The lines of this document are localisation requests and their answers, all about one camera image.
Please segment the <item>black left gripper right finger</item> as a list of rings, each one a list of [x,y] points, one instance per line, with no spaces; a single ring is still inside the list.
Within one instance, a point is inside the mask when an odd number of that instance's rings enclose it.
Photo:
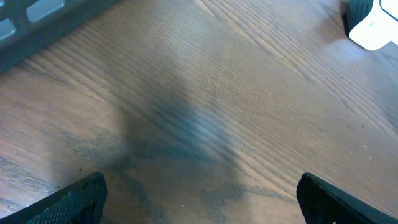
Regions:
[[[397,219],[306,172],[297,200],[307,224],[397,224]]]

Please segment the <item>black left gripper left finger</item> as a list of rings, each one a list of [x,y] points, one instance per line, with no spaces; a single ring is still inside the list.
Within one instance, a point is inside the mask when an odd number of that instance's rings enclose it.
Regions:
[[[94,172],[1,219],[2,224],[99,224],[108,190],[104,174]]]

